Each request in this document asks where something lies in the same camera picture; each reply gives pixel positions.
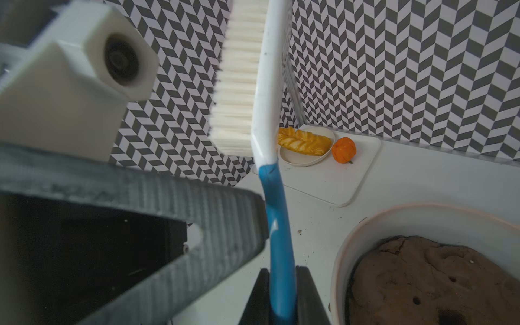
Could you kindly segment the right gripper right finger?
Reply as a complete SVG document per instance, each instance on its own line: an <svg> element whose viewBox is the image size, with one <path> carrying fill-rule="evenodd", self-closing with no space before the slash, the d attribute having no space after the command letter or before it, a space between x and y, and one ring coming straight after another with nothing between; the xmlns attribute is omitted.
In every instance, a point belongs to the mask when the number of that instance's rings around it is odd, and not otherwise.
<svg viewBox="0 0 520 325"><path fill-rule="evenodd" d="M297 324L330 324L326 310L311 272L307 267L297 266Z"/></svg>

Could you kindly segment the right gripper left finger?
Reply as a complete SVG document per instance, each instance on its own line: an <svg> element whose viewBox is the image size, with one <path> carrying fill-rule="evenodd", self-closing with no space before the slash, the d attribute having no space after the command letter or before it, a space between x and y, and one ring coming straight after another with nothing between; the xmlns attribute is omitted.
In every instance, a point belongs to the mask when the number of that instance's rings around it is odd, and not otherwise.
<svg viewBox="0 0 520 325"><path fill-rule="evenodd" d="M271 306L269 299L269 270L260 269L239 325L269 325Z"/></svg>

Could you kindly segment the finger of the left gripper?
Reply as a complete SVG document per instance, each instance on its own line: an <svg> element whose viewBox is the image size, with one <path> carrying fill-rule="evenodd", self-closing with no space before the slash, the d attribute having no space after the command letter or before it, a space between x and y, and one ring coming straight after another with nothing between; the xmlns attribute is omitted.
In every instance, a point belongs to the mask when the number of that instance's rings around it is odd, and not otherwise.
<svg viewBox="0 0 520 325"><path fill-rule="evenodd" d="M1 146L2 324L165 324L267 238L254 192Z"/></svg>

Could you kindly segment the white ceramic pot with mud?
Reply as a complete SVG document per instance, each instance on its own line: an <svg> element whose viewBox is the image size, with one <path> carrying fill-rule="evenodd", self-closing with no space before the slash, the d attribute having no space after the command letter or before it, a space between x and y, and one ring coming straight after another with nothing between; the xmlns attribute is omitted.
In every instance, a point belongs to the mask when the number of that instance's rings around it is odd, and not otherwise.
<svg viewBox="0 0 520 325"><path fill-rule="evenodd" d="M518 324L519 227L440 203L362 220L334 263L334 324Z"/></svg>

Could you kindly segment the blue white scrub brush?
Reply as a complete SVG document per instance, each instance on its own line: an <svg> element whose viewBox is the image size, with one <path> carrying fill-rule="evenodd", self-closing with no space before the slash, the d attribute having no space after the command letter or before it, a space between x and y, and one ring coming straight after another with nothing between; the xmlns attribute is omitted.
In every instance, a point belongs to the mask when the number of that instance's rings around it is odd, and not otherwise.
<svg viewBox="0 0 520 325"><path fill-rule="evenodd" d="M290 9L290 1L234 1L209 118L209 139L216 149L253 157L258 170L268 218L275 324L294 324L297 315L295 258L277 154Z"/></svg>

